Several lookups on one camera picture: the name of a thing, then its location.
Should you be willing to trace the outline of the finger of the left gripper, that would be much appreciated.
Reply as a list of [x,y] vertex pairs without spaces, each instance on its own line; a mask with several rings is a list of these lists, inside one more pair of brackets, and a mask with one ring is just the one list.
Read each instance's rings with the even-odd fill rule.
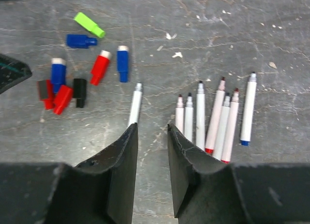
[[0,55],[0,93],[25,81],[32,76],[30,67],[7,55]]

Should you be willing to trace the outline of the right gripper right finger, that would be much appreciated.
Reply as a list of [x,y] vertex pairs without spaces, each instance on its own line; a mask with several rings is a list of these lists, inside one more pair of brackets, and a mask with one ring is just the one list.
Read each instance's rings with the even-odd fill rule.
[[225,164],[167,129],[174,217],[181,224],[307,224],[308,163]]

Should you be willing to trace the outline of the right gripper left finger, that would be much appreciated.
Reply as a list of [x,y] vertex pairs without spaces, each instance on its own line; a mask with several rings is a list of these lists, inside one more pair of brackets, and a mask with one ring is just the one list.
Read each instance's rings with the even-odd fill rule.
[[138,126],[130,125],[93,157],[65,163],[1,163],[3,224],[132,222]]

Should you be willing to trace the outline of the plain blue marker cap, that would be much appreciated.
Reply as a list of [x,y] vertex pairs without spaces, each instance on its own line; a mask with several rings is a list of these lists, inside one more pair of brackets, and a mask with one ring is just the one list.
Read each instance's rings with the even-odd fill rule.
[[97,39],[83,34],[68,34],[66,44],[71,48],[87,49],[97,45]]

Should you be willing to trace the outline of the red cap marker with eraser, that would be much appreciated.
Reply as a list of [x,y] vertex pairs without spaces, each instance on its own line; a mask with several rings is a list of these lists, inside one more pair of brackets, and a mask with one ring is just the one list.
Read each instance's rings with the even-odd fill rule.
[[225,133],[223,152],[221,156],[221,161],[226,164],[228,164],[231,161],[238,109],[239,109],[239,89],[236,88],[231,98],[231,106]]

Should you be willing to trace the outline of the blue cap marker with eraser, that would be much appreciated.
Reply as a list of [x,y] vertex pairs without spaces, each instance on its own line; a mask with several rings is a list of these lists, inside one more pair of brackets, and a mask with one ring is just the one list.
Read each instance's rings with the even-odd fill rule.
[[205,151],[205,90],[200,80],[196,96],[196,146]]

